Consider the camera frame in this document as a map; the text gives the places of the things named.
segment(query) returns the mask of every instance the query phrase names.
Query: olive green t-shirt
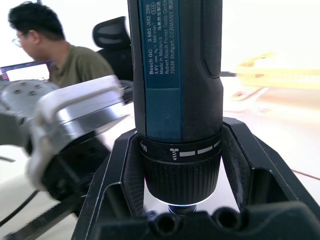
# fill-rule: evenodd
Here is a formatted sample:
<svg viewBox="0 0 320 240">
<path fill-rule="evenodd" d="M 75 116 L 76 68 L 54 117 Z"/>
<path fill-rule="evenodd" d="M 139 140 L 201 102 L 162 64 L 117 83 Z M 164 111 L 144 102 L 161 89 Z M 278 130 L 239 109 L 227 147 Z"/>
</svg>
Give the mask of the olive green t-shirt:
<svg viewBox="0 0 320 240">
<path fill-rule="evenodd" d="M 50 67 L 49 80 L 60 88 L 113 75 L 110 64 L 97 52 L 81 46 L 69 45 L 69 53 L 62 67 Z"/>
</svg>

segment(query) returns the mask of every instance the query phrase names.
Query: white wall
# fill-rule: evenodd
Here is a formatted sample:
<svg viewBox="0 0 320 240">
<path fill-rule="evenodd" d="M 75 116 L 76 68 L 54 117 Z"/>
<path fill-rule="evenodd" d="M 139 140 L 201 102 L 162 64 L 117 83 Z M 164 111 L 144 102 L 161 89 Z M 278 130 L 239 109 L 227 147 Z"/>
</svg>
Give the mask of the white wall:
<svg viewBox="0 0 320 240">
<path fill-rule="evenodd" d="M 15 33 L 7 23 L 9 8 L 20 2 L 1 3 L 0 66 L 31 61 L 11 43 Z M 93 27 L 128 16 L 127 0 L 42 2 L 57 12 L 70 43 L 95 51 L 98 47 L 92 40 Z M 303 56 L 303 61 L 316 59 L 320 52 L 319 9 L 320 0 L 223 0 L 222 69 L 232 71 L 244 58 L 278 49 Z"/>
<path fill-rule="evenodd" d="M 66 39 L 76 46 L 98 50 L 92 30 L 101 22 L 126 16 L 129 27 L 127 0 L 42 0 L 42 3 L 58 14 Z"/>
</svg>

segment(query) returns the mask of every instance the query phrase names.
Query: blue label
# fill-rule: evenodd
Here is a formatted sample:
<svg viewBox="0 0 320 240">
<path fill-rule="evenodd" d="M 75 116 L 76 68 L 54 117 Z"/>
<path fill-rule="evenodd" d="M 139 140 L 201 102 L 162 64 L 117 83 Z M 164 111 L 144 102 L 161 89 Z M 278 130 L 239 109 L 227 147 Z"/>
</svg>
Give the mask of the blue label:
<svg viewBox="0 0 320 240">
<path fill-rule="evenodd" d="M 140 0 L 146 133 L 158 141 L 182 137 L 179 0 Z"/>
</svg>

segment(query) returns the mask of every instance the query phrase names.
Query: laptop screen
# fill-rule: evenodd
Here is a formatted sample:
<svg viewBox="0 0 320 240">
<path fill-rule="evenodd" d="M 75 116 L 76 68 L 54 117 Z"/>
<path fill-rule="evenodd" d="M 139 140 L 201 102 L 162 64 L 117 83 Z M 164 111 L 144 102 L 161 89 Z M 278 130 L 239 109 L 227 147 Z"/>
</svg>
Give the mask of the laptop screen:
<svg viewBox="0 0 320 240">
<path fill-rule="evenodd" d="M 4 81 L 18 80 L 49 80 L 48 62 L 27 62 L 11 66 L 0 67 L 0 74 Z"/>
</svg>

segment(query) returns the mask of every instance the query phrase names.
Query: yellow object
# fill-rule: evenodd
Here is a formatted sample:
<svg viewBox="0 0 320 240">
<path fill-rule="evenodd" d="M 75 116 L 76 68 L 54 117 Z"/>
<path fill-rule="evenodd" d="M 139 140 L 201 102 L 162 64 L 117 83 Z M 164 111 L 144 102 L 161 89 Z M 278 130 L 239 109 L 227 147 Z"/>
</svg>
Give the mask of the yellow object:
<svg viewBox="0 0 320 240">
<path fill-rule="evenodd" d="M 320 90 L 320 62 L 319 68 L 279 68 L 273 52 L 248 59 L 235 73 L 243 86 Z"/>
</svg>

